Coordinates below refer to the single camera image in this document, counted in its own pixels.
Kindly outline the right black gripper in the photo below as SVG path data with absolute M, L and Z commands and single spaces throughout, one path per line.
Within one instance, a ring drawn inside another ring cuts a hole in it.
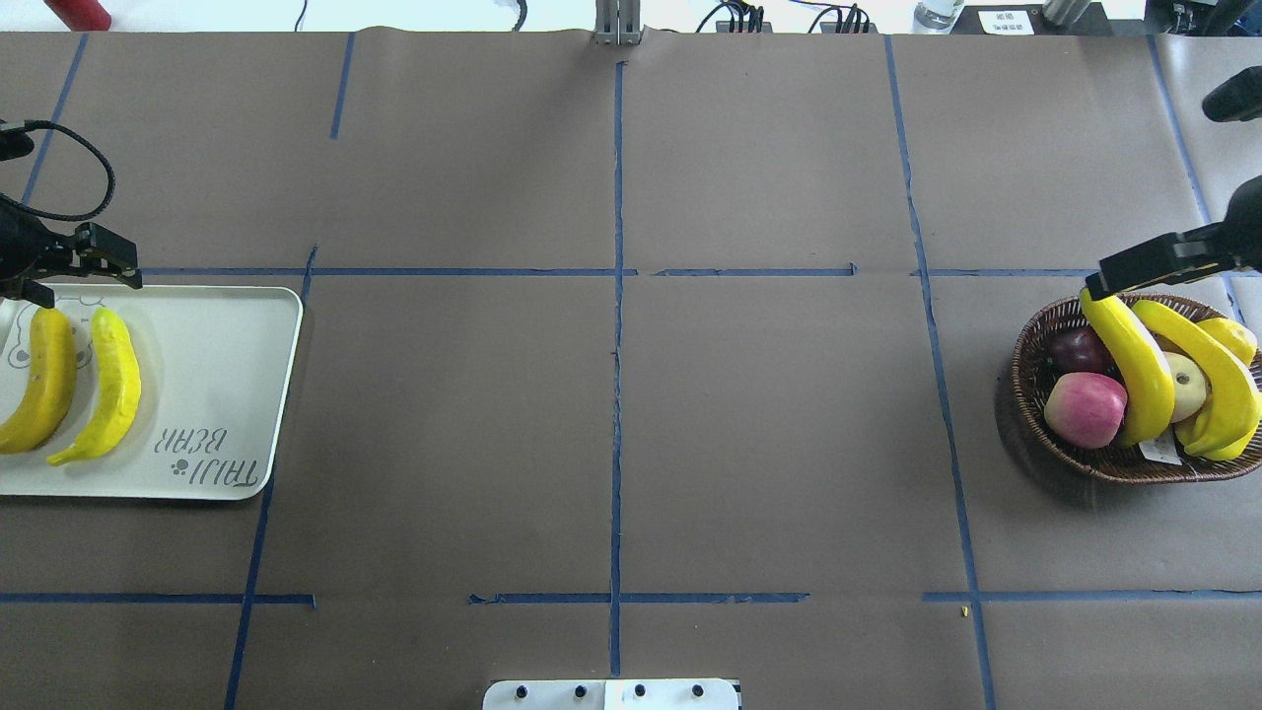
M 1087 276 L 1093 301 L 1153 286 L 1177 286 L 1223 271 L 1261 270 L 1261 177 L 1230 195 L 1225 218 L 1203 230 L 1172 231 L 1099 262 Z

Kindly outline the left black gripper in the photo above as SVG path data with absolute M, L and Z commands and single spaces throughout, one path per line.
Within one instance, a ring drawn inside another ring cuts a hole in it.
M 130 289 L 143 288 L 138 246 L 112 230 L 82 222 L 71 235 L 59 235 L 45 219 L 68 222 L 3 195 L 1 288 L 3 298 L 54 309 L 56 293 L 45 277 L 112 277 Z

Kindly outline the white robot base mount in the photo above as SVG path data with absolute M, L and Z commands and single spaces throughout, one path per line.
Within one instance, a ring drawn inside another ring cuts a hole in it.
M 483 709 L 742 709 L 729 678 L 519 678 L 496 681 Z

